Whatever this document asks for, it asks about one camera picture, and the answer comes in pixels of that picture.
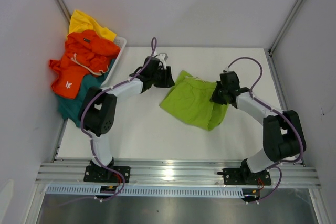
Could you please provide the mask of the lime green shorts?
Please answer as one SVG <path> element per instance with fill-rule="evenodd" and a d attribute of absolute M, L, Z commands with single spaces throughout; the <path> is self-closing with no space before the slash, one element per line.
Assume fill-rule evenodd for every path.
<path fill-rule="evenodd" d="M 160 108 L 181 122 L 211 131 L 218 127 L 228 106 L 211 101 L 216 82 L 180 72 L 175 85 L 160 103 Z"/>

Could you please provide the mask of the yellow shorts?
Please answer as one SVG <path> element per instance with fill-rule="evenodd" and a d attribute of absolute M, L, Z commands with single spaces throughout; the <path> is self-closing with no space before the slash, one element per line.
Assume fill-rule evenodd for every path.
<path fill-rule="evenodd" d="M 116 33 L 107 27 L 102 27 L 94 18 L 86 13 L 75 9 L 69 23 L 68 33 L 81 33 L 85 30 L 94 30 L 96 34 L 103 39 L 114 42 Z"/>

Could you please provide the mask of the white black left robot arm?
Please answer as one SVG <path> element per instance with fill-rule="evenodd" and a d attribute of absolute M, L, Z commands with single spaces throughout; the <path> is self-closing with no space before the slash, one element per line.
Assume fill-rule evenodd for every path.
<path fill-rule="evenodd" d="M 78 118 L 81 130 L 90 138 L 92 162 L 98 166 L 95 175 L 102 182 L 108 182 L 114 176 L 113 153 L 107 133 L 113 126 L 117 104 L 152 86 L 173 87 L 175 82 L 171 67 L 166 65 L 167 59 L 166 53 L 148 56 L 144 65 L 130 74 L 126 81 L 103 89 L 92 87 L 88 90 Z"/>

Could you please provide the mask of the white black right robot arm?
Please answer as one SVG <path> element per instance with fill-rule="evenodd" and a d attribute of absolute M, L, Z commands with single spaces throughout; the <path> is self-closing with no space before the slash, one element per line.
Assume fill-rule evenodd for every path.
<path fill-rule="evenodd" d="M 262 125 L 262 149 L 241 163 L 239 176 L 244 183 L 253 183 L 259 172 L 287 162 L 288 157 L 296 157 L 295 162 L 302 159 L 307 145 L 298 113 L 279 111 L 255 96 L 251 89 L 240 87 L 236 72 L 220 74 L 211 101 L 244 111 Z"/>

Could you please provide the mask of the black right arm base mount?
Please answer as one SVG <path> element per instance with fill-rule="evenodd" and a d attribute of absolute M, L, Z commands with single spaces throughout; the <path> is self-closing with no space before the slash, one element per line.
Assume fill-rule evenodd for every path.
<path fill-rule="evenodd" d="M 266 170 L 252 173 L 247 167 L 223 168 L 217 175 L 222 176 L 225 185 L 271 185 L 270 174 Z"/>

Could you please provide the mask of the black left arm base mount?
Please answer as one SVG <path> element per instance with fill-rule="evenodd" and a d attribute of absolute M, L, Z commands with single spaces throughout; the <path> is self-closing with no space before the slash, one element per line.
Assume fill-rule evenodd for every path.
<path fill-rule="evenodd" d="M 129 183 L 131 175 L 130 166 L 109 165 L 108 167 L 119 172 L 124 177 L 125 182 Z M 91 161 L 90 164 L 86 167 L 83 181 L 90 183 L 122 183 L 122 178 L 119 174 L 100 167 Z"/>

